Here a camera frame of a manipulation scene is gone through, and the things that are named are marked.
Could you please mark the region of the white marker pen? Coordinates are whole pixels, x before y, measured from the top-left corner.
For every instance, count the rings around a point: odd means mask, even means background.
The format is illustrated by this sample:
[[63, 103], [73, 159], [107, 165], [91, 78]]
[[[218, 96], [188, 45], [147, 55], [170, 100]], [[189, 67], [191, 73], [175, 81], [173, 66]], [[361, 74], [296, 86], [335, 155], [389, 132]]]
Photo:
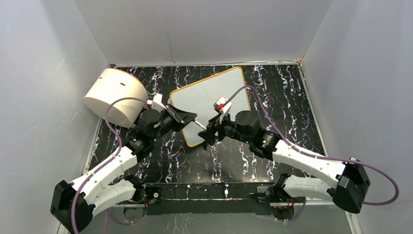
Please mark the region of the white marker pen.
[[203, 129], [203, 130], [206, 130], [206, 129], [207, 129], [203, 124], [201, 124], [201, 123], [198, 122], [197, 120], [194, 119], [193, 122], [194, 122], [197, 126], [199, 126], [201, 129]]

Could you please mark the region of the yellow framed whiteboard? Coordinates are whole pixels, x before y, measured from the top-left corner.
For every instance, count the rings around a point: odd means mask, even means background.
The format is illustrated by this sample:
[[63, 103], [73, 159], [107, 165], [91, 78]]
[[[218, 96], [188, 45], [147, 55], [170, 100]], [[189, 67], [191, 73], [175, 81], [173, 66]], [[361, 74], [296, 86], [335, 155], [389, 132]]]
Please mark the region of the yellow framed whiteboard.
[[[169, 97], [174, 107], [196, 113], [196, 120], [206, 127], [208, 121], [218, 114], [214, 110], [214, 103], [220, 97], [230, 98], [239, 88], [245, 85], [243, 70], [237, 66], [176, 89], [170, 93]], [[246, 89], [241, 90], [230, 102], [232, 106], [229, 114], [232, 121], [238, 112], [251, 110]], [[182, 130], [188, 147], [195, 147], [204, 141], [198, 136], [200, 131], [202, 131], [202, 128], [194, 122], [191, 122]]]

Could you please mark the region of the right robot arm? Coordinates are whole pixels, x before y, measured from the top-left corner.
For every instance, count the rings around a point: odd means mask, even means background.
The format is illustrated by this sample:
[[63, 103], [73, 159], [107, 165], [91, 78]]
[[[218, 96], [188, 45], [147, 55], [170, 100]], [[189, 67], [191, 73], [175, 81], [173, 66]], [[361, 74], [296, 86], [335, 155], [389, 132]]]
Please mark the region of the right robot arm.
[[371, 184], [359, 160], [333, 160], [288, 144], [279, 134], [263, 128], [251, 111], [239, 112], [234, 120], [229, 115], [218, 114], [209, 120], [206, 129], [198, 136], [209, 145], [225, 137], [238, 140], [248, 144], [250, 151], [258, 157], [290, 165], [311, 175], [280, 176], [271, 192], [281, 202], [296, 197], [318, 198], [358, 214]]

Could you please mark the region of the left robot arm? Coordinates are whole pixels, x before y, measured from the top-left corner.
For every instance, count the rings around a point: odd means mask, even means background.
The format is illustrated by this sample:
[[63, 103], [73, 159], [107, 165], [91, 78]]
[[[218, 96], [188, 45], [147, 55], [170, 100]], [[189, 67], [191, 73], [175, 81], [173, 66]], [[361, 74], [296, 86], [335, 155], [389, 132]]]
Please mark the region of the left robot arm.
[[78, 234], [93, 217], [122, 201], [134, 203], [146, 196], [141, 181], [128, 176], [111, 185], [118, 176], [135, 166], [154, 150], [154, 143], [168, 132], [179, 132], [195, 120], [196, 113], [166, 105], [158, 111], [143, 111], [137, 125], [121, 148], [81, 177], [60, 181], [54, 188], [50, 212], [72, 234]]

